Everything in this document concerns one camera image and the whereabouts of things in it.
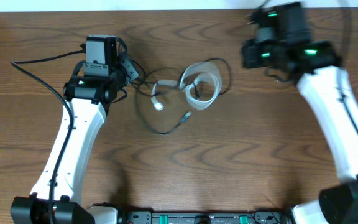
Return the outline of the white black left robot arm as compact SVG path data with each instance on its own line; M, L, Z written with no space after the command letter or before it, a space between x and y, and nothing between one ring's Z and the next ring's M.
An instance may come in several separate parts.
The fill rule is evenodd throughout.
M115 35L89 35L82 44L86 58L78 62L59 94L39 77L63 104L60 128L49 159L28 197L15 197L14 223L124 223L126 218L108 203L83 208L83 180L94 141L118 92L139 74Z

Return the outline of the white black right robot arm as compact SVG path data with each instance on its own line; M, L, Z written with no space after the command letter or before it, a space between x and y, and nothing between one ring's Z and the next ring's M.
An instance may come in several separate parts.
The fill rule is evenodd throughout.
M242 46L243 66L279 70L284 83L296 86L318 120L339 179L339 185L321 190L316 200L289 208L281 223L358 223L358 103L345 63L352 14L345 1L340 6L340 49L313 41L300 2L261 4L249 15L256 35Z

